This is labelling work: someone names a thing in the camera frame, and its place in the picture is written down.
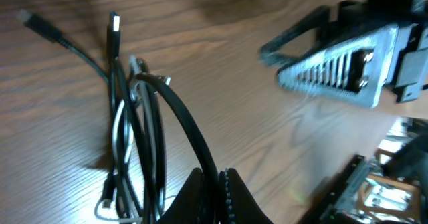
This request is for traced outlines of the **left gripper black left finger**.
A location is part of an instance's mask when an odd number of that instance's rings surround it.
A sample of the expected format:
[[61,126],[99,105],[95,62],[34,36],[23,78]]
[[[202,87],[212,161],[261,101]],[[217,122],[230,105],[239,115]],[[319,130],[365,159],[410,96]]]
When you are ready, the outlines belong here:
[[187,177],[170,207],[157,221],[158,224],[195,224],[202,198],[203,173],[194,168]]

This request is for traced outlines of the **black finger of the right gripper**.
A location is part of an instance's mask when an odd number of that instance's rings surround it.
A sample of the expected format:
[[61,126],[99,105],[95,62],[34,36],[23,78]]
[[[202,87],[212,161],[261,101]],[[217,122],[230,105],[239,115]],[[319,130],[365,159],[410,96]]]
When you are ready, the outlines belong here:
[[329,18],[330,8],[327,5],[321,5],[307,14],[307,16],[299,20],[299,22],[283,31],[260,48],[259,59],[262,64],[267,67],[283,67],[296,63],[300,57],[280,54],[278,51],[287,43],[307,31],[317,28],[324,23],[328,23]]

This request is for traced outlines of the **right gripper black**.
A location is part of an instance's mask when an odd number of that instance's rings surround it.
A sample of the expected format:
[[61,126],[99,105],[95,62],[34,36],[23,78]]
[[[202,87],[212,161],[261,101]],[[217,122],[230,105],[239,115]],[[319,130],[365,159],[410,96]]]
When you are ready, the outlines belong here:
[[286,89],[374,108],[384,87],[417,98],[427,72],[427,0],[342,1],[317,53],[278,71]]

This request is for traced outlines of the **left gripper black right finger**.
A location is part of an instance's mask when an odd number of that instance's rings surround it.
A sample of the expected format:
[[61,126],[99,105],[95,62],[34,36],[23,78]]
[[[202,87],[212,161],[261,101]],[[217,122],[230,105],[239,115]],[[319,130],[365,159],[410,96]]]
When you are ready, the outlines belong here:
[[219,173],[219,192],[221,224],[272,224],[236,169],[225,169]]

